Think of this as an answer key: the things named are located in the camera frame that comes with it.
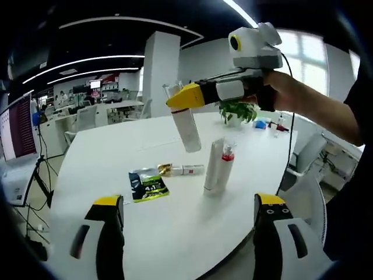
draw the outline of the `hand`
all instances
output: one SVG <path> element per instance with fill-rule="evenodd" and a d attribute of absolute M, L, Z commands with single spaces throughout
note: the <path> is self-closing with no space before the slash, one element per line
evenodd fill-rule
<path fill-rule="evenodd" d="M 275 109 L 280 111 L 299 111 L 299 92 L 302 83 L 298 82 L 288 74 L 270 71 L 264 75 L 264 85 L 269 85 L 276 91 Z M 244 97 L 241 102 L 256 103 L 256 96 Z"/>

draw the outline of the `green packet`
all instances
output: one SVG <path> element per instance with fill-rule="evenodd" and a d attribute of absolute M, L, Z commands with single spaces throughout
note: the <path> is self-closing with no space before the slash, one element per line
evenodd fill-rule
<path fill-rule="evenodd" d="M 153 200 L 170 193 L 157 168 L 134 170 L 128 176 L 134 202 Z"/>

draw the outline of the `person's arm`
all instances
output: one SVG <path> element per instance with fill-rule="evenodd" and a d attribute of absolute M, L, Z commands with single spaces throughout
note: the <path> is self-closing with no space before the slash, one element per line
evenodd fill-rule
<path fill-rule="evenodd" d="M 295 112 L 356 146 L 364 144 L 349 105 L 322 95 L 281 72 L 267 73 L 265 84 L 277 91 L 276 110 Z"/>

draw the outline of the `blue object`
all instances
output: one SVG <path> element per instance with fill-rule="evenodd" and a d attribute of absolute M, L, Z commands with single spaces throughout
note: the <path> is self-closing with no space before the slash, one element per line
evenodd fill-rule
<path fill-rule="evenodd" d="M 262 130 L 265 130 L 267 127 L 267 124 L 264 121 L 256 121 L 255 122 L 255 128 L 260 128 Z"/>
<path fill-rule="evenodd" d="M 40 124 L 40 112 L 33 114 L 33 125 L 36 127 Z"/>

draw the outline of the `potted plant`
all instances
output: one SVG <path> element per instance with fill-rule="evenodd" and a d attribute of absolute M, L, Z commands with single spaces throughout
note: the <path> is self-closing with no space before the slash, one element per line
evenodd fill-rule
<path fill-rule="evenodd" d="M 240 103 L 236 100 L 218 102 L 220 115 L 224 123 L 230 127 L 239 127 L 242 121 L 246 123 L 256 118 L 254 105 L 251 103 Z"/>

